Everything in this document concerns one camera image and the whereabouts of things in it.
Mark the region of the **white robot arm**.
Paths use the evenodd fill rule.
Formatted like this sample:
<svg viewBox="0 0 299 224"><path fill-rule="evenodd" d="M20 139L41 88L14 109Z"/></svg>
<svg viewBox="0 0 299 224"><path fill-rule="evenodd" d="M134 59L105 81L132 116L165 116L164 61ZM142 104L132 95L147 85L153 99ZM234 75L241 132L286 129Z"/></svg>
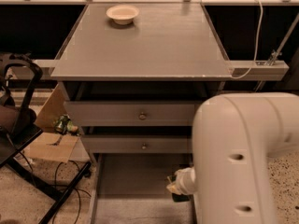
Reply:
<svg viewBox="0 0 299 224"><path fill-rule="evenodd" d="M278 224L268 160L298 146L299 96L214 96L193 119L193 167L177 170L167 189L195 196L198 224Z"/></svg>

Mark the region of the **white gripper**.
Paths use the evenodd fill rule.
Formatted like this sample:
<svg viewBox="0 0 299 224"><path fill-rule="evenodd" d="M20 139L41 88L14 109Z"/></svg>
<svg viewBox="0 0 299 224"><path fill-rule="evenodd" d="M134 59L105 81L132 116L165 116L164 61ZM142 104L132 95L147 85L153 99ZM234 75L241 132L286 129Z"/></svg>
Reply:
<svg viewBox="0 0 299 224"><path fill-rule="evenodd" d="M196 177L193 167L179 169L175 172L175 175L169 175L167 180L166 188L171 193L192 195L196 192Z"/></svg>

